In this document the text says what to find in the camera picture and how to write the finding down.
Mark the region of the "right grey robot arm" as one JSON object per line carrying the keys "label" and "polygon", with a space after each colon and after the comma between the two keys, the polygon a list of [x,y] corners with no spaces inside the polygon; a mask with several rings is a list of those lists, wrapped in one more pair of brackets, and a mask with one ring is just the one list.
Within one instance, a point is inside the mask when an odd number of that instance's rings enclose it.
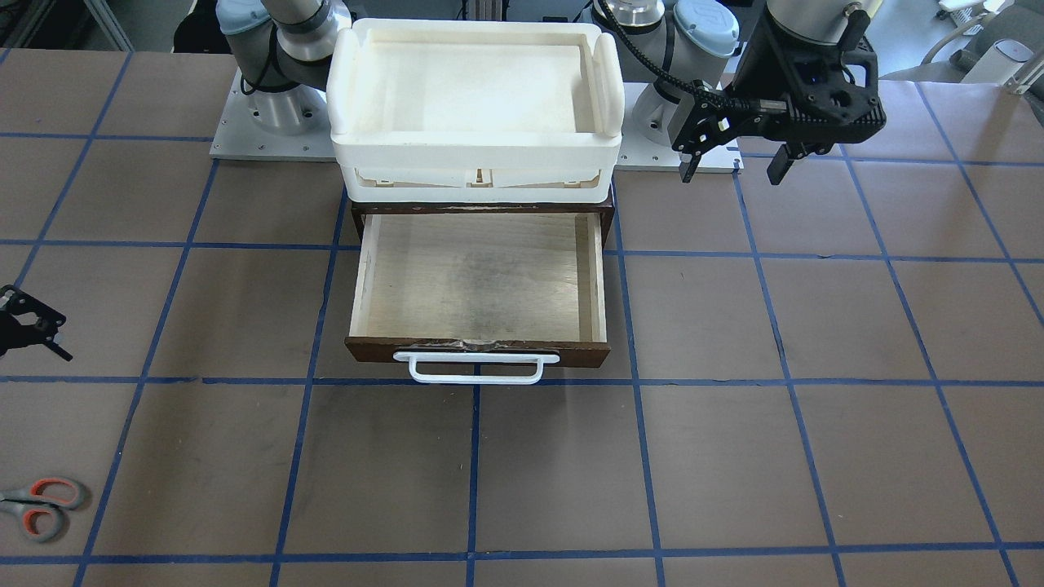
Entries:
{"label": "right grey robot arm", "polygon": [[217,29],[238,67],[237,95],[250,123],[217,131],[232,150],[213,155],[251,158],[246,146],[264,149],[272,139],[306,148],[329,130],[327,89],[334,44],[353,15],[343,1],[209,1]]}

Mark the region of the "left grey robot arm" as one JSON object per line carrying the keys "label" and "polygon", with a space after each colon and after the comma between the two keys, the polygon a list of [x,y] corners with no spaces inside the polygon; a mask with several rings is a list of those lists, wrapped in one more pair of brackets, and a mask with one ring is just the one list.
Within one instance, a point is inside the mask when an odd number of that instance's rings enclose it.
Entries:
{"label": "left grey robot arm", "polygon": [[878,60],[867,29],[877,1],[767,1],[744,38],[719,1],[594,1],[591,22],[617,40],[625,79],[645,83],[631,112],[640,133],[701,158],[741,136],[778,143],[773,185],[794,162],[883,130]]}

